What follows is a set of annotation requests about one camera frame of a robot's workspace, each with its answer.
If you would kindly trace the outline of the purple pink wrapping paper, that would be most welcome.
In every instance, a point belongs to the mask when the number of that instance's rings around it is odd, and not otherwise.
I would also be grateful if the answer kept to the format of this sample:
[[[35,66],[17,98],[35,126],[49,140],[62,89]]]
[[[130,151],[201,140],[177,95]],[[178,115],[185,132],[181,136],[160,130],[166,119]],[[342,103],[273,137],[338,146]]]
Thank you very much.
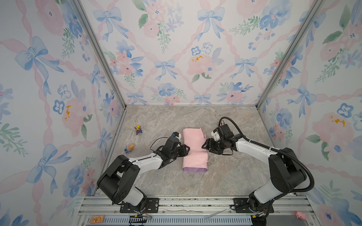
[[[202,146],[206,136],[202,129],[187,128],[183,130],[183,141],[190,148],[183,158],[183,171],[192,173],[205,173],[208,171],[208,154]]]

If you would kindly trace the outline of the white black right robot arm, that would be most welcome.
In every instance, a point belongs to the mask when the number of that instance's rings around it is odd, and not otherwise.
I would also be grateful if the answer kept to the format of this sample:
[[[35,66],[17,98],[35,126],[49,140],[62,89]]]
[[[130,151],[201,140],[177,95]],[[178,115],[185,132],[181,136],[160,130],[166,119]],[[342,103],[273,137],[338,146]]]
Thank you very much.
[[[223,155],[225,149],[248,154],[269,166],[270,179],[248,198],[247,207],[252,212],[260,212],[307,180],[307,173],[294,152],[289,149],[276,149],[250,139],[237,136],[230,139],[209,138],[202,145],[211,153]]]

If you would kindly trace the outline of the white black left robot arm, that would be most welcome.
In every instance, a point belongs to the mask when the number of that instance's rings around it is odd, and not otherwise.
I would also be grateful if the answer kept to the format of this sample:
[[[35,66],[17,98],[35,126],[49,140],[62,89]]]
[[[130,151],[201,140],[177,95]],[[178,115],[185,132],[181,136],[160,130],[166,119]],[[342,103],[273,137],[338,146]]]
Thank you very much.
[[[145,172],[161,169],[177,158],[186,157],[190,147],[183,145],[178,136],[170,136],[166,143],[151,154],[137,158],[118,156],[97,181],[100,189],[113,204],[143,205],[147,196],[134,186],[137,177]]]

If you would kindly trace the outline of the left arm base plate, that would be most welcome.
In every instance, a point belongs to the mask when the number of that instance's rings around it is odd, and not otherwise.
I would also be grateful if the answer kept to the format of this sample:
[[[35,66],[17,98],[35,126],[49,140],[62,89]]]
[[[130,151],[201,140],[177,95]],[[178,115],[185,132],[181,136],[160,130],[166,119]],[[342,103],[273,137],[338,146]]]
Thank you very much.
[[[127,202],[120,204],[120,213],[158,213],[159,198],[143,198],[138,205]]]

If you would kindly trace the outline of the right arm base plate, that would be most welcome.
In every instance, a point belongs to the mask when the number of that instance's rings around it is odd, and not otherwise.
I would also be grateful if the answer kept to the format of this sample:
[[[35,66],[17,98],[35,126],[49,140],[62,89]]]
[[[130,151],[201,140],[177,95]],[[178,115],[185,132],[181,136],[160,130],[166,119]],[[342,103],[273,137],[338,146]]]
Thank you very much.
[[[270,202],[260,204],[258,201],[250,200],[250,198],[233,198],[233,204],[230,206],[230,209],[236,213],[274,213],[273,206],[269,206],[269,204]]]

